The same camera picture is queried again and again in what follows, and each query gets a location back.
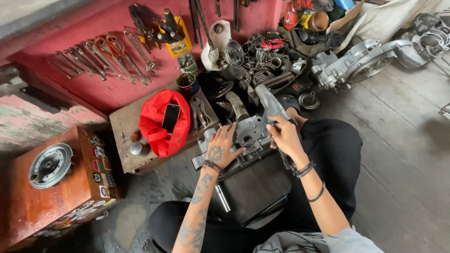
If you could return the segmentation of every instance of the hand tattoo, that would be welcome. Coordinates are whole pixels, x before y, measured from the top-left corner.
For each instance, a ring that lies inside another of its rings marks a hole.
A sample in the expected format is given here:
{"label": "hand tattoo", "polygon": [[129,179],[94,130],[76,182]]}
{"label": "hand tattoo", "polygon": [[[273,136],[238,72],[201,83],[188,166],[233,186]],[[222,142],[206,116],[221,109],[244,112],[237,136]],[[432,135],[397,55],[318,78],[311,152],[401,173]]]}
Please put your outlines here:
{"label": "hand tattoo", "polygon": [[178,242],[183,247],[192,245],[193,248],[197,248],[198,252],[200,252],[203,243],[203,236],[205,235],[204,232],[208,207],[201,209],[198,213],[202,216],[202,219],[197,225],[195,225],[194,223],[188,225],[186,224],[186,220],[183,220],[180,232],[178,234]]}
{"label": "hand tattoo", "polygon": [[222,159],[223,154],[224,151],[220,146],[212,146],[208,151],[206,159],[210,160],[211,162],[218,162]]}
{"label": "hand tattoo", "polygon": [[191,203],[192,205],[197,204],[200,202],[200,200],[203,199],[203,196],[206,193],[206,190],[209,188],[209,184],[212,181],[212,176],[209,174],[206,174],[197,184],[197,187],[195,188],[194,195],[192,196]]}

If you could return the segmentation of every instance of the red bag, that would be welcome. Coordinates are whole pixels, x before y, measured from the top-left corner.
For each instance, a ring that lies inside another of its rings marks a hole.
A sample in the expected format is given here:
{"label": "red bag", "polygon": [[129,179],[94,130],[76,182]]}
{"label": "red bag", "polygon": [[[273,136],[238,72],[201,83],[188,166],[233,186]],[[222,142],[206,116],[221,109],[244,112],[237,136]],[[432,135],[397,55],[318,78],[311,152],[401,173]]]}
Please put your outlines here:
{"label": "red bag", "polygon": [[[168,135],[167,130],[162,129],[161,125],[166,106],[171,102],[180,106],[180,115],[172,135]],[[175,90],[162,90],[144,102],[138,126],[153,152],[159,157],[167,157],[176,153],[185,144],[190,124],[190,107],[184,97]]]}

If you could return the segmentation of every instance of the black sandal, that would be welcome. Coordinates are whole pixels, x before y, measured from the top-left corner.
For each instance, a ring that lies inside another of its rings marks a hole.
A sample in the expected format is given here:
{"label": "black sandal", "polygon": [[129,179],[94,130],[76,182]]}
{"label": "black sandal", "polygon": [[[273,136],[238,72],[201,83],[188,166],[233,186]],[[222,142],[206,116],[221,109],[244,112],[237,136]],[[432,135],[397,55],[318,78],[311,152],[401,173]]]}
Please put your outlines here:
{"label": "black sandal", "polygon": [[287,110],[289,107],[293,107],[297,110],[298,115],[300,115],[300,104],[294,96],[284,94],[278,99],[278,101],[285,110]]}

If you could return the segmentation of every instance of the black wristband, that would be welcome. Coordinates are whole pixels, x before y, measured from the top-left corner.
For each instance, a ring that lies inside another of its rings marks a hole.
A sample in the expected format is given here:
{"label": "black wristband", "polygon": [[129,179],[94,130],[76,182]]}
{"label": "black wristband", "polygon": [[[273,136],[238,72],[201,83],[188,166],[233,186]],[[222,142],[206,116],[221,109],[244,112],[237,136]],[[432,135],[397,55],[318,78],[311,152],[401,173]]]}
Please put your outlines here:
{"label": "black wristband", "polygon": [[211,168],[211,169],[217,171],[219,174],[220,174],[220,173],[222,172],[222,170],[223,170],[221,167],[219,167],[217,164],[211,162],[210,160],[205,160],[205,161],[203,162],[203,166],[207,166],[207,167],[209,167],[209,168]]}
{"label": "black wristband", "polygon": [[296,176],[297,178],[301,178],[304,175],[308,174],[314,167],[315,167],[314,162],[310,161],[303,169],[295,171],[294,176]]}
{"label": "black wristband", "polygon": [[318,200],[322,196],[322,193],[324,192],[324,190],[325,190],[325,181],[322,185],[322,189],[320,190],[319,195],[317,195],[317,197],[315,197],[314,199],[308,199],[308,197],[306,197],[306,200],[308,200],[308,202],[314,202],[314,201]]}

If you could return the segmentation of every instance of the clutch cover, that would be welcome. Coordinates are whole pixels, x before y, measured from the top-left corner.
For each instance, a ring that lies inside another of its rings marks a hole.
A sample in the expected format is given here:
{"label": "clutch cover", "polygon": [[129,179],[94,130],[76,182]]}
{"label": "clutch cover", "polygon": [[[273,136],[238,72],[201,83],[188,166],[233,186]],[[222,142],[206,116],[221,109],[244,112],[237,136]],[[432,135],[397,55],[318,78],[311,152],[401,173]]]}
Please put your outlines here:
{"label": "clutch cover", "polygon": [[28,174],[30,184],[36,189],[54,186],[71,172],[72,156],[72,149],[65,143],[49,146],[31,164]]}

